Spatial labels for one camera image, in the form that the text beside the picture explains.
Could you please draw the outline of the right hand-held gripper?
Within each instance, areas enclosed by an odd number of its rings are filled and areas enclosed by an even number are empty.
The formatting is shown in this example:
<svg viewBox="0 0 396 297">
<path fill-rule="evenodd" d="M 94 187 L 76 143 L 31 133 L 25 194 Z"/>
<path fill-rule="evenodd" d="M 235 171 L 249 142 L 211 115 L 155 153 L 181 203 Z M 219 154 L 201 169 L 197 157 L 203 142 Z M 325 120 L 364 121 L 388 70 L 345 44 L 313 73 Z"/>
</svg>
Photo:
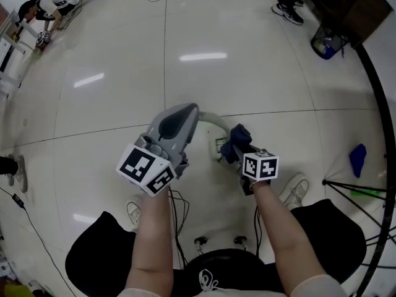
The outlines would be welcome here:
<svg viewBox="0 0 396 297">
<path fill-rule="evenodd" d="M 258 147 L 249 145 L 244 153 L 244 147 L 232 145 L 235 162 L 240 167 L 240 185 L 245 196 L 253 195 L 251 181 L 269 182 L 278 177 L 278 156 Z"/>
</svg>

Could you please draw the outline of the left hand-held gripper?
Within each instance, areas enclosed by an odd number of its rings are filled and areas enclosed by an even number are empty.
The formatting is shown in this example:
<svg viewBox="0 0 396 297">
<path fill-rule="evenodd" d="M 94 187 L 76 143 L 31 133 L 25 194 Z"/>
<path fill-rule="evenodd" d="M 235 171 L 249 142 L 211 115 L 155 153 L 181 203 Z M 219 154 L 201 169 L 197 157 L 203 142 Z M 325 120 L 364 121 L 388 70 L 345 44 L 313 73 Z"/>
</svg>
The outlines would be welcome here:
<svg viewBox="0 0 396 297">
<path fill-rule="evenodd" d="M 179 104 L 161 112 L 147 134 L 126 147 L 116 172 L 143 193 L 157 196 L 189 166 L 184 149 L 192 140 L 197 122 L 197 104 Z"/>
</svg>

